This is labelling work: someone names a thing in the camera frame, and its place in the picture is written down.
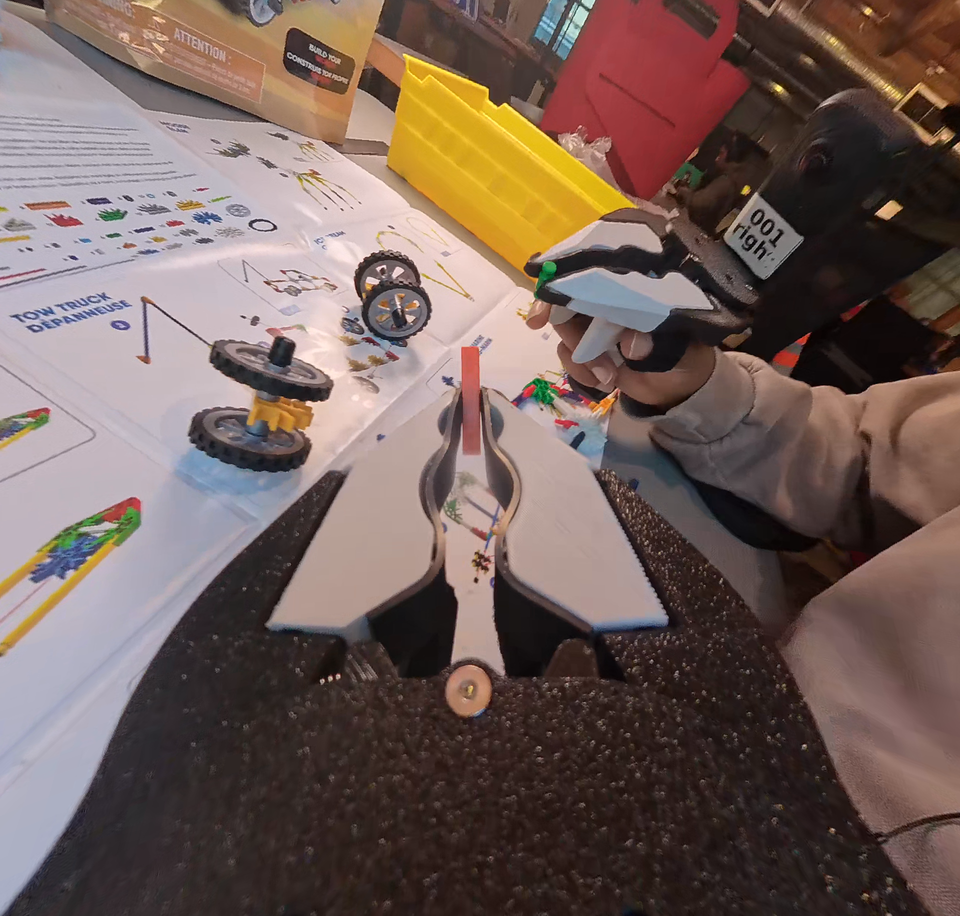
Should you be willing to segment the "white instruction sheet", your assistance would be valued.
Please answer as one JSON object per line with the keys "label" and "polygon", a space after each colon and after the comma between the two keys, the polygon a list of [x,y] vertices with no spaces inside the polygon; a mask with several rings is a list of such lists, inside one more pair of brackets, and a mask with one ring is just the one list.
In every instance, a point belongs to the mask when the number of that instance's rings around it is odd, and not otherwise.
{"label": "white instruction sheet", "polygon": [[[39,142],[68,175],[83,130],[172,163],[134,190],[2,170],[2,907],[56,843],[139,676],[179,616],[326,471],[459,382],[517,397],[561,373],[531,295],[340,150],[272,123],[2,92],[2,159]],[[373,335],[354,287],[378,251],[414,261],[432,313]],[[210,344],[288,334],[334,381],[311,453],[257,473],[198,452],[194,413],[249,405]]]}

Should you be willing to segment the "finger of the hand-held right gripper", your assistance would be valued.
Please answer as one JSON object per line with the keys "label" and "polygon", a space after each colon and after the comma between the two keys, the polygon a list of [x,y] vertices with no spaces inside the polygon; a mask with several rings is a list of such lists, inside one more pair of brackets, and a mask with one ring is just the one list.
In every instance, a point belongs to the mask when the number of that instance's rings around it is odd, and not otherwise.
{"label": "finger of the hand-held right gripper", "polygon": [[676,250],[637,211],[616,211],[589,223],[528,262],[557,263],[558,278],[567,275],[651,275],[676,272]]}
{"label": "finger of the hand-held right gripper", "polygon": [[707,294],[682,274],[568,274],[548,281],[560,305],[623,329],[650,333],[674,311],[714,311]]}

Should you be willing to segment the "colourful construction toy model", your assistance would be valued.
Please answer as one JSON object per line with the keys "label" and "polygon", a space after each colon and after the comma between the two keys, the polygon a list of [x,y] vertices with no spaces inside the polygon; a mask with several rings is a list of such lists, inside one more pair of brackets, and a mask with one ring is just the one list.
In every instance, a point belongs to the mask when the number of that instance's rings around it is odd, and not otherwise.
{"label": "colourful construction toy model", "polygon": [[512,404],[558,441],[598,465],[617,395],[585,394],[574,389],[567,375],[547,371],[531,380]]}

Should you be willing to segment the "clear plastic bag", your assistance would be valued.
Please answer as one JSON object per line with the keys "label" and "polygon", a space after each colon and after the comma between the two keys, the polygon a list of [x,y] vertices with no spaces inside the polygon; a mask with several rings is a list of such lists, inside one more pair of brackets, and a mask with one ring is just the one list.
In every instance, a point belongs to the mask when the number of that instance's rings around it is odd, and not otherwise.
{"label": "clear plastic bag", "polygon": [[585,166],[607,184],[616,187],[617,182],[608,161],[612,140],[608,136],[591,137],[587,128],[580,126],[576,130],[558,135],[558,144],[580,164]]}

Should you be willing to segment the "black rounded object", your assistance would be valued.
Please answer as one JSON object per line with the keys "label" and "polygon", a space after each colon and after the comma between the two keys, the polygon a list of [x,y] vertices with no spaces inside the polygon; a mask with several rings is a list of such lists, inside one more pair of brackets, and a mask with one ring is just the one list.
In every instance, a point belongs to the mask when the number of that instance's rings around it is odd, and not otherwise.
{"label": "black rounded object", "polygon": [[818,538],[790,529],[771,514],[728,490],[692,478],[690,484],[716,521],[749,547],[798,553],[809,551],[819,543]]}

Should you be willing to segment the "yellow plastic bin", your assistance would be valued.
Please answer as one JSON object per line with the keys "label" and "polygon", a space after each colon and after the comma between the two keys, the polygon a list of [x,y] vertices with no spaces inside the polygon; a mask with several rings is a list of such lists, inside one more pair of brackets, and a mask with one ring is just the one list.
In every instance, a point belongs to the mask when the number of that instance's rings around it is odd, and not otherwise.
{"label": "yellow plastic bin", "polygon": [[404,56],[390,169],[521,270],[633,204],[485,86]]}

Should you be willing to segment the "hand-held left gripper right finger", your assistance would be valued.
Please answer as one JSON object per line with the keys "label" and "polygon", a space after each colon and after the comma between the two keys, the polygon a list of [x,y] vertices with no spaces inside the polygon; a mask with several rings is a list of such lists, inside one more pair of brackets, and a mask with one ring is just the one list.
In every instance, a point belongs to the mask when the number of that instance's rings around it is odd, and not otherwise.
{"label": "hand-held left gripper right finger", "polygon": [[585,457],[498,392],[481,393],[486,479],[501,507],[493,619],[507,674],[561,645],[665,631],[671,619]]}

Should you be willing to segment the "person's upper body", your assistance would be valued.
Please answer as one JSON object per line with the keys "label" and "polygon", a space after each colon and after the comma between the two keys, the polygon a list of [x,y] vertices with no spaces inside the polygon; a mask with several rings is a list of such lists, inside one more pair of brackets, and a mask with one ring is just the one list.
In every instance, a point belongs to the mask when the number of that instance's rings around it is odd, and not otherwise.
{"label": "person's upper body", "polygon": [[932,914],[958,914],[959,516],[815,597],[781,653],[868,831]]}

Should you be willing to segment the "toy wheel pair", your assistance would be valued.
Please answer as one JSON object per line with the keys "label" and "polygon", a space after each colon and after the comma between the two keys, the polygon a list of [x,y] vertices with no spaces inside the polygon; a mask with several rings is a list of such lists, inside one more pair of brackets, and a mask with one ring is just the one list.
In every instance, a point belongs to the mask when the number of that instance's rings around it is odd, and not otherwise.
{"label": "toy wheel pair", "polygon": [[354,273],[361,302],[361,318],[372,335],[402,342],[428,324],[432,305],[414,260],[407,255],[378,250],[364,257]]}

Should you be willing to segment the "toy packaging bag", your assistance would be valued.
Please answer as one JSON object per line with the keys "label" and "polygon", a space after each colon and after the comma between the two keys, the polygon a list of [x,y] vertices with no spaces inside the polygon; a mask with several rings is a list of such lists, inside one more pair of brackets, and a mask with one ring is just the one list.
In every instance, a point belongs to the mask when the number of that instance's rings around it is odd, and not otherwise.
{"label": "toy packaging bag", "polygon": [[129,66],[342,143],[384,0],[44,0],[52,22]]}

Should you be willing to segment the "red box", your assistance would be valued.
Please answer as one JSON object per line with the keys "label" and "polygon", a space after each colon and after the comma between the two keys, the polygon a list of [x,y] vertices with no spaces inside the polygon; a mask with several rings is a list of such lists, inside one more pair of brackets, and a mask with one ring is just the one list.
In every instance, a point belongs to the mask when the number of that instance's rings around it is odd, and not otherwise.
{"label": "red box", "polygon": [[540,129],[609,139],[620,189],[652,198],[750,87],[723,58],[738,16],[738,0],[599,0]]}

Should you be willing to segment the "detached toy model section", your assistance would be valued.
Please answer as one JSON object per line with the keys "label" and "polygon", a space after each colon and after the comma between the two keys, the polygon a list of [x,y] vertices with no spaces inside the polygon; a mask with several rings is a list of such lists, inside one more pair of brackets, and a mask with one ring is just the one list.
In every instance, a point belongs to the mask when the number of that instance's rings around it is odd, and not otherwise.
{"label": "detached toy model section", "polygon": [[311,440],[306,430],[313,406],[326,402],[333,380],[296,356],[286,335],[270,346],[221,339],[210,347],[209,363],[251,392],[247,407],[210,407],[191,418],[188,439],[194,449],[234,468],[282,474],[306,464]]}

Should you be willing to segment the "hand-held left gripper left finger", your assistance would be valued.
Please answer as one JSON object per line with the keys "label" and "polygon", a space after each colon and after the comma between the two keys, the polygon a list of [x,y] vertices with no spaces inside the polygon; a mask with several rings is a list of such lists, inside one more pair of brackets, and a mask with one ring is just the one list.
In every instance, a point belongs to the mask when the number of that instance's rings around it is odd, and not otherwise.
{"label": "hand-held left gripper left finger", "polygon": [[359,457],[268,619],[272,631],[382,646],[399,674],[450,665],[458,602],[445,573],[462,394],[449,392]]}

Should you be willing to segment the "person's right forearm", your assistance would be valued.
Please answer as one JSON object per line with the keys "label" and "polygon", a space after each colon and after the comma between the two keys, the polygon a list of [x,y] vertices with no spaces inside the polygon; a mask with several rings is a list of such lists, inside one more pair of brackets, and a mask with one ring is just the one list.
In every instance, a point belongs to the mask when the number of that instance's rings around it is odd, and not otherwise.
{"label": "person's right forearm", "polygon": [[707,382],[652,419],[686,474],[809,538],[911,546],[958,567],[959,375],[811,387],[721,353]]}

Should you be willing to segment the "short red toy rod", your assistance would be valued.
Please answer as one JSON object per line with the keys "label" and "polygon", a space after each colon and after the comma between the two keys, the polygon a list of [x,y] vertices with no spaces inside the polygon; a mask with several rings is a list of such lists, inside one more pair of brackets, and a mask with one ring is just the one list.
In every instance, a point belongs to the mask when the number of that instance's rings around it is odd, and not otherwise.
{"label": "short red toy rod", "polygon": [[483,449],[480,353],[477,346],[461,347],[462,454],[479,456]]}

